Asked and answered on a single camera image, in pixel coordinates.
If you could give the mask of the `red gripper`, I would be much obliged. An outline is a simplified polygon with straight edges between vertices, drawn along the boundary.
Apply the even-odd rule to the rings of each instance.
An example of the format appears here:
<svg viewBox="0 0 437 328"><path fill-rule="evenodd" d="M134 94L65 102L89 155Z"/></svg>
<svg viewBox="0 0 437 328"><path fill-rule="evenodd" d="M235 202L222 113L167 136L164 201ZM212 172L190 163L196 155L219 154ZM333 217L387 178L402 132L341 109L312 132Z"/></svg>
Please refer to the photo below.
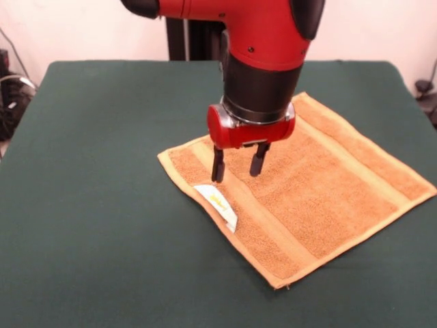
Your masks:
<svg viewBox="0 0 437 328"><path fill-rule="evenodd" d="M235 119L226 112L222 104L210 105L207 112L207 125L214 144L212 182L222 183L225 173L224 149L241 148L258 144L253 155L250 175L261 174L264 159L272 142L287 139L294 131L296 113L290 102L285 117L272 124L249 124Z"/></svg>

